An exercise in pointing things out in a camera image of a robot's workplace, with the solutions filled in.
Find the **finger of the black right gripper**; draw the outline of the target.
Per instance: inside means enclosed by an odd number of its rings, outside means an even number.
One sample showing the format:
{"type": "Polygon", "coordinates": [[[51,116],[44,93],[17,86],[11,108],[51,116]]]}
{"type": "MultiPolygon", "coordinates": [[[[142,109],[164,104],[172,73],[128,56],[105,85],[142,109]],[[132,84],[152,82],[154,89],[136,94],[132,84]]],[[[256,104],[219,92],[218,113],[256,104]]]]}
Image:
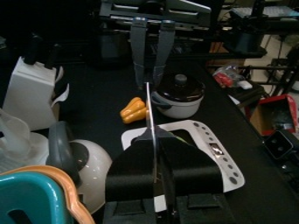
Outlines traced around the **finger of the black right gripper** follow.
{"type": "Polygon", "coordinates": [[[164,20],[160,25],[158,50],[154,65],[155,85],[160,83],[163,78],[166,61],[168,59],[174,47],[174,36],[175,36],[175,22],[172,20],[164,20]]]}
{"type": "Polygon", "coordinates": [[[146,32],[147,19],[144,17],[135,17],[131,24],[131,50],[135,65],[135,82],[142,88],[144,86],[146,74],[146,32]]]}

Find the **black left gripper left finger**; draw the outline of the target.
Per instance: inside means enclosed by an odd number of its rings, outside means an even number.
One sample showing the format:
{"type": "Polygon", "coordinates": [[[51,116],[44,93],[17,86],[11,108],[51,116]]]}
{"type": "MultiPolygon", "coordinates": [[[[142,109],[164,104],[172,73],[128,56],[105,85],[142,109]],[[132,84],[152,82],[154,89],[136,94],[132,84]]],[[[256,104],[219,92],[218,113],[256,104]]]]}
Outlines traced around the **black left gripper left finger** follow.
{"type": "Polygon", "coordinates": [[[147,129],[109,166],[103,224],[156,224],[154,161],[147,129]]]}

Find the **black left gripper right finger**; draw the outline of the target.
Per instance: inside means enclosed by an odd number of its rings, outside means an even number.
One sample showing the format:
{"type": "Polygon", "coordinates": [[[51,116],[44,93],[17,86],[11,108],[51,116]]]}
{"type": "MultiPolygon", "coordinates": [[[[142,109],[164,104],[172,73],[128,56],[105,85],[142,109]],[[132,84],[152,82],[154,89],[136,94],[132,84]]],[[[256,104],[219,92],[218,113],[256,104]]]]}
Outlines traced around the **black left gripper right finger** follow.
{"type": "Polygon", "coordinates": [[[236,224],[220,168],[210,156],[163,130],[158,157],[170,224],[236,224]]]}

